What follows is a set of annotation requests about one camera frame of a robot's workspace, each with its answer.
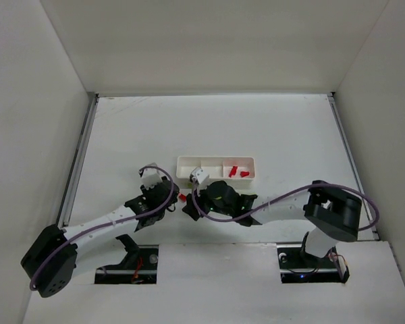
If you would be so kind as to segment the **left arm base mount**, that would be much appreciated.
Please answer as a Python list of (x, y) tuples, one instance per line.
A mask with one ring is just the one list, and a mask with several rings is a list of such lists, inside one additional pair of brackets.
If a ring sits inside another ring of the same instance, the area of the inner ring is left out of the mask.
[(116, 238), (126, 252), (120, 262), (96, 270), (94, 284), (154, 285), (157, 283), (159, 245), (137, 245), (129, 235)]

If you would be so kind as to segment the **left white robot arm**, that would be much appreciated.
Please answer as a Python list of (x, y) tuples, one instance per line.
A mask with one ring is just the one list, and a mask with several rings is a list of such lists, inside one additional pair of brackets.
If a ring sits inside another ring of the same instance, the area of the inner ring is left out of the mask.
[(179, 191), (163, 176), (158, 184), (142, 187), (140, 196), (102, 217), (65, 228), (48, 225), (20, 262), (30, 278), (30, 289), (49, 298), (79, 274), (136, 258), (139, 248), (131, 235), (162, 220), (177, 203)]

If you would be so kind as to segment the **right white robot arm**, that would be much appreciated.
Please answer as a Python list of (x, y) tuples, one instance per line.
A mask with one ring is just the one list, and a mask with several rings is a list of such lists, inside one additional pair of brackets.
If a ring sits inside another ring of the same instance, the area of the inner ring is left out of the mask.
[(195, 184), (186, 196), (182, 211), (195, 221), (206, 217), (244, 227), (305, 219), (315, 228), (305, 235), (302, 249), (318, 258), (339, 242), (358, 239), (362, 201), (350, 194), (347, 187), (315, 180), (256, 207), (257, 198), (256, 194), (240, 194), (223, 180), (212, 182), (204, 189)]

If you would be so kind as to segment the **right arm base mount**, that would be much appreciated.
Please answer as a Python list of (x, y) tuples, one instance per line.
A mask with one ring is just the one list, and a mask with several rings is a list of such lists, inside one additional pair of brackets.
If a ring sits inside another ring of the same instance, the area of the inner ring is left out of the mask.
[(322, 257), (305, 251), (308, 234), (300, 244), (277, 246), (279, 275), (283, 284), (345, 284), (350, 279), (348, 263), (335, 246)]

